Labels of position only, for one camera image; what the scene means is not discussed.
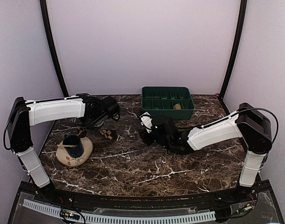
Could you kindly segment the brown argyle sock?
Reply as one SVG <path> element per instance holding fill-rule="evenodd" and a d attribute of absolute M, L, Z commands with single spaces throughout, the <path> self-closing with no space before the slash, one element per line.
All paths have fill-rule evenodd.
<path fill-rule="evenodd" d="M 102 137 L 110 141 L 115 141 L 118 139 L 118 134 L 116 130 L 99 128 L 90 130 L 90 132 L 100 134 Z M 77 135 L 79 138 L 87 137 L 88 131 L 84 127 L 77 127 Z"/>

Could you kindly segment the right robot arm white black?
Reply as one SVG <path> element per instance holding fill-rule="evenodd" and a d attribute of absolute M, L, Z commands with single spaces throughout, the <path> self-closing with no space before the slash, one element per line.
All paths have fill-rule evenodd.
<path fill-rule="evenodd" d="M 240 203 L 249 196 L 249 188 L 254 185 L 278 136 L 279 130 L 272 133 L 271 121 L 264 112 L 279 124 L 274 113 L 265 108 L 252 107 L 248 103 L 240 104 L 238 110 L 221 119 L 183 131 L 176 127 L 171 117 L 163 114 L 152 116 L 140 110 L 137 116 L 143 127 L 140 131 L 143 142 L 148 146 L 157 143 L 170 153 L 187 155 L 221 142 L 243 140 L 247 148 L 246 156 L 239 186 L 231 193 L 231 198 Z"/>

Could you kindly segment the tan brown sock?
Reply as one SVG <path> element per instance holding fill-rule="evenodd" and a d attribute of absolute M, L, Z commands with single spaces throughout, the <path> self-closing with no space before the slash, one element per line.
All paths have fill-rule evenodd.
<path fill-rule="evenodd" d="M 182 107 L 181 107 L 181 104 L 178 103 L 178 104 L 175 104 L 174 107 L 173 107 L 174 110 L 181 110 Z"/>

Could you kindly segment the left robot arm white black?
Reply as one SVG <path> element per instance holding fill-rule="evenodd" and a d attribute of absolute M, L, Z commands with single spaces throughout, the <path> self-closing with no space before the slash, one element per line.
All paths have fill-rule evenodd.
<path fill-rule="evenodd" d="M 118 115 L 119 110 L 111 96 L 98 98 L 84 93 L 43 100 L 18 97 L 4 128 L 4 148 L 17 155 L 25 172 L 41 189 L 41 197 L 48 203 L 56 203 L 59 193 L 49 186 L 51 180 L 34 147 L 33 128 L 63 119 L 79 119 L 84 127 L 94 128 Z"/>

